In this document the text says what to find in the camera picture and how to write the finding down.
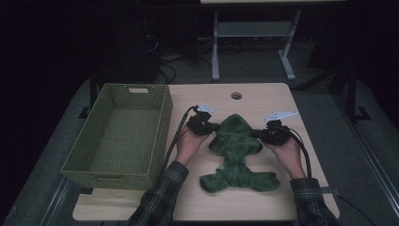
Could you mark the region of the metal floor rail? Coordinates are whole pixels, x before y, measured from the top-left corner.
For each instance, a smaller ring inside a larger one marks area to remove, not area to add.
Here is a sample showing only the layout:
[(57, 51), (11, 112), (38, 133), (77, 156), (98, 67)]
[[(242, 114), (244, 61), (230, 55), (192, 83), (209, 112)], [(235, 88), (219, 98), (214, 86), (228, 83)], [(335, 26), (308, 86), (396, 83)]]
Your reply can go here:
[(65, 199), (67, 198), (71, 184), (71, 180), (66, 176), (61, 178), (58, 187), (54, 192), (54, 196), (40, 221), (40, 226), (54, 226), (56, 218), (62, 209)]
[(399, 218), (399, 189), (395, 187), (395, 184), (384, 168), (382, 161), (375, 154), (375, 149), (359, 127), (361, 121), (372, 120), (370, 114), (363, 106), (355, 105), (354, 108), (350, 110), (346, 106), (346, 102), (339, 95), (333, 95), (332, 99), (361, 147), (366, 162), (382, 189), (392, 211)]

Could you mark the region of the green woven basket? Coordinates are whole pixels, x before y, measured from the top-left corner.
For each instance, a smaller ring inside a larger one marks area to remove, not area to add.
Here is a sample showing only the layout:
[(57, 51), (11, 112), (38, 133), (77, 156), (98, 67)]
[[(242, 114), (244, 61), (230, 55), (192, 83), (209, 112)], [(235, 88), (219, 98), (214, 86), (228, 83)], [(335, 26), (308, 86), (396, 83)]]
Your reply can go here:
[(61, 172), (82, 187), (150, 189), (164, 165), (172, 108), (166, 85), (104, 85)]

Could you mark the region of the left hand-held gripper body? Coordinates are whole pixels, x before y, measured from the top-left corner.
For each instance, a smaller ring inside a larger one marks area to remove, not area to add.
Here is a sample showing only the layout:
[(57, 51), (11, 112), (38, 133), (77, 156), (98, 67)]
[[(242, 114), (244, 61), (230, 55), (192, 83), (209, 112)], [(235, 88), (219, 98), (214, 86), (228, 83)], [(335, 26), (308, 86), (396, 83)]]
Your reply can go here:
[(206, 103), (196, 105), (194, 107), (195, 115), (191, 116), (187, 126), (197, 136), (210, 135), (209, 130), (215, 129), (209, 126), (209, 120), (212, 117), (212, 113), (215, 111)]

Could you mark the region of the person's right hand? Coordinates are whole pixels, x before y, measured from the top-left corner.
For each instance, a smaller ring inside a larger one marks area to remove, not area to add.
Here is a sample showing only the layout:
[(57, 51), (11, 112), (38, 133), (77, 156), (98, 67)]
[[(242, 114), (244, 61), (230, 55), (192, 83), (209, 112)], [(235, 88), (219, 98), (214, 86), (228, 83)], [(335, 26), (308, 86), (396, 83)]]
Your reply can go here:
[(280, 165), (287, 171), (291, 179), (306, 177), (301, 164), (299, 146), (292, 138), (282, 146), (275, 146), (267, 143), (265, 143), (264, 146), (274, 153)]

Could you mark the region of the grey tape strip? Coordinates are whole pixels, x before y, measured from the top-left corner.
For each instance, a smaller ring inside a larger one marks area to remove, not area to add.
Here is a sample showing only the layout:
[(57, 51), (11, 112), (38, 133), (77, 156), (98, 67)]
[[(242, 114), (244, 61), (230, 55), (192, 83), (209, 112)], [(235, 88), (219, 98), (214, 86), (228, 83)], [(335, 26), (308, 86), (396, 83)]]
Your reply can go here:
[(323, 194), (332, 194), (334, 197), (338, 197), (340, 195), (340, 192), (337, 188), (331, 187), (331, 186), (323, 186), (321, 187), (321, 192)]

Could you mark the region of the white metal rack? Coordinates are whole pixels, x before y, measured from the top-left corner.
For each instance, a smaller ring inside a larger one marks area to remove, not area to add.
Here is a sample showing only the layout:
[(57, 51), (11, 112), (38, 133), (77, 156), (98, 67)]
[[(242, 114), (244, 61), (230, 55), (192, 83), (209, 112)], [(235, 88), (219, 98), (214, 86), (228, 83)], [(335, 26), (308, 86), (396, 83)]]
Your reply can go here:
[[(295, 73), (288, 59), (288, 54), (295, 36), (297, 25), (304, 7), (321, 6), (323, 4), (342, 3), (346, 0), (199, 0), (202, 7), (215, 7), (213, 21), (213, 47), (211, 54), (212, 80), (220, 79), (218, 41), (221, 38), (285, 38), (285, 44), (278, 49), (279, 60), (287, 78), (295, 81)], [(291, 20), (260, 22), (226, 22), (220, 20), (220, 11), (227, 7), (256, 9), (294, 8)]]

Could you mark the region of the green fleece pet garment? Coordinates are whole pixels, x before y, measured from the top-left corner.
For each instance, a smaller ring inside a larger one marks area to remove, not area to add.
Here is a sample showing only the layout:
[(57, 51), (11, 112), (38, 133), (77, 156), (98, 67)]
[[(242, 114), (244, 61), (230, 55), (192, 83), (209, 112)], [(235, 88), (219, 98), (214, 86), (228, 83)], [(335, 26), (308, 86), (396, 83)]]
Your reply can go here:
[(215, 173), (199, 178), (200, 186), (206, 192), (216, 193), (228, 187), (267, 192), (279, 187), (275, 172), (254, 172), (246, 165), (246, 156), (256, 154), (263, 148), (251, 132), (250, 125), (237, 114), (230, 115), (220, 124), (208, 148), (223, 156), (224, 161)]

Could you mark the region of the person's left hand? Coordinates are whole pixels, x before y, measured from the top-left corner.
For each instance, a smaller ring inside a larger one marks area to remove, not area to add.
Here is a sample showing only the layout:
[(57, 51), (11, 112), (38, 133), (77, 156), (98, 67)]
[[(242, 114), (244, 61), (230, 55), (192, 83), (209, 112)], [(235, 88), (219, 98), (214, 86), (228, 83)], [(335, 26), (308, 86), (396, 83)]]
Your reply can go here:
[(187, 165), (188, 162), (197, 154), (201, 144), (208, 138), (208, 135), (198, 136), (194, 134), (187, 125), (183, 127), (182, 132), (178, 136), (177, 140), (177, 154), (175, 161), (180, 162), (183, 165)]

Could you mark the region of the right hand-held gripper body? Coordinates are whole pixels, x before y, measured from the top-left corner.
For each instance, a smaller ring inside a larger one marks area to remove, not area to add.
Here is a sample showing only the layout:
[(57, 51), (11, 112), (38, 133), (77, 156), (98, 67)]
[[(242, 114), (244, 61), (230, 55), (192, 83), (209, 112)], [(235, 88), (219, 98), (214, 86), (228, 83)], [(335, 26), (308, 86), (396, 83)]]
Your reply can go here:
[(296, 114), (297, 111), (273, 111), (264, 119), (266, 128), (262, 130), (262, 142), (275, 146), (284, 145), (292, 137), (292, 132), (281, 120)]

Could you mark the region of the black metal stand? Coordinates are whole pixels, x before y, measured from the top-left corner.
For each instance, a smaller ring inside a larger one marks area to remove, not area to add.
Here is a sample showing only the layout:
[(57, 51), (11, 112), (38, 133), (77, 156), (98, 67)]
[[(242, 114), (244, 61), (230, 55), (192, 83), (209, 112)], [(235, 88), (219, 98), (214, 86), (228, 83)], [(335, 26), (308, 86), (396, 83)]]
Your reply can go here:
[(370, 121), (371, 117), (363, 106), (356, 105), (357, 97), (357, 75), (354, 69), (348, 65), (341, 64), (331, 71), (332, 81), (328, 85), (328, 91), (332, 94), (343, 95), (341, 106), (345, 115), (352, 123), (358, 121)]

